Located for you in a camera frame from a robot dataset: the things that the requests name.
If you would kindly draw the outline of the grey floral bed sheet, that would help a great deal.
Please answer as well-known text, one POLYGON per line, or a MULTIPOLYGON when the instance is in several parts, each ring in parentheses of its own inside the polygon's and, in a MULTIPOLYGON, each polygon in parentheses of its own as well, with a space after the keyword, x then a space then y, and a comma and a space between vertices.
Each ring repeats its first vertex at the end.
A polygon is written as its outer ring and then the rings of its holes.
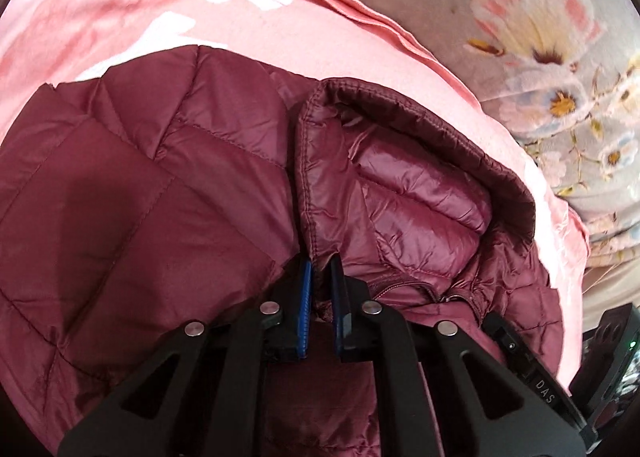
POLYGON ((584 225, 582 331, 639 299, 639 16, 631 0, 358 0, 408 31, 584 225))

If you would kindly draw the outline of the maroon quilted down jacket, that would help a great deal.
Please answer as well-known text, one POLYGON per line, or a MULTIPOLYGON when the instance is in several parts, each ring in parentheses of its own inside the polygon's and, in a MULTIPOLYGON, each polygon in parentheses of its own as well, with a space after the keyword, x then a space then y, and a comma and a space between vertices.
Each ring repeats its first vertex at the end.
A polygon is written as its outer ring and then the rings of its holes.
POLYGON ((559 293, 509 169, 390 88, 186 46, 43 85, 1 146, 1 384, 49 451, 190 319, 299 255, 486 351, 496 312, 558 371, 559 293))

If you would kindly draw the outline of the pink fleece blanket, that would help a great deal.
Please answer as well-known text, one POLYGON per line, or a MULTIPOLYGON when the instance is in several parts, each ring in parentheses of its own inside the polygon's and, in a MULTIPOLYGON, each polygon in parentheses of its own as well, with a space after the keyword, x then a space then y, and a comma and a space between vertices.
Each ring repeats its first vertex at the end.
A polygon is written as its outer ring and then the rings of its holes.
POLYGON ((582 351, 587 233, 541 171, 473 94, 408 31, 358 0, 11 0, 1 18, 1 125, 45 83, 80 81, 183 45, 224 48, 323 79, 381 84, 433 111, 512 170, 536 203, 539 258, 564 321, 559 380, 582 351))

